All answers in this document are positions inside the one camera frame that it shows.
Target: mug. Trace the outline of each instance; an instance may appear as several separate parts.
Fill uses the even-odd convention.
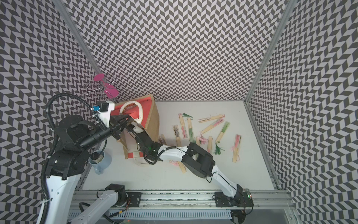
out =
[[[95,172],[98,175],[102,174],[103,170],[107,168],[112,162],[112,157],[108,153],[103,151],[101,155],[103,156],[103,159],[99,163],[95,163],[91,158],[88,158],[88,162],[94,167]]]

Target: chevron patterned wall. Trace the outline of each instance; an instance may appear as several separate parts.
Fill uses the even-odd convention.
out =
[[[304,223],[358,223],[357,9],[299,1],[250,101]]]
[[[287,0],[64,0],[120,100],[244,99]]]
[[[51,0],[0,1],[0,223],[36,220],[41,163],[53,140],[46,101],[79,95],[88,76],[92,68]],[[88,115],[77,103],[58,100],[55,119]]]

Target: metal bracket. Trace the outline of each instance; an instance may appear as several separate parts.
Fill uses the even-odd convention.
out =
[[[246,208],[253,207],[253,203],[248,198],[247,193],[243,192],[242,196],[243,196],[243,199],[245,202],[240,200],[238,209],[239,209],[239,207],[246,207]],[[215,204],[216,204],[217,208],[227,208],[227,207],[232,208],[233,207],[233,205],[231,205],[231,203],[230,203],[229,198],[226,197],[222,192],[215,192],[213,199],[215,200]]]
[[[128,207],[138,208],[140,204],[140,199],[142,197],[142,192],[127,192],[128,197],[131,199]]]
[[[234,224],[241,224],[245,221],[246,214],[244,210],[231,210],[230,221]]]

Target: metal rail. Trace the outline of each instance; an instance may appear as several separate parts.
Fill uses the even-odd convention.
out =
[[[94,203],[97,191],[75,191],[71,210],[78,210],[79,202]],[[128,194],[138,191],[126,191]],[[239,207],[217,208],[213,195],[217,191],[140,191],[142,197],[138,208],[142,209],[243,209]],[[251,190],[254,209],[294,209],[290,193],[286,190]]]

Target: bag handle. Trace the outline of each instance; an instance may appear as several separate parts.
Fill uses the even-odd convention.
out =
[[[143,120],[143,107],[140,103],[138,103],[137,101],[134,101],[134,100],[131,100],[131,101],[128,101],[126,102],[125,104],[123,104],[123,106],[121,107],[121,109],[119,110],[119,114],[122,114],[123,113],[123,110],[126,106],[128,106],[129,104],[135,104],[138,106],[139,108],[139,118],[135,118],[134,120],[140,124],[142,123],[142,120]]]

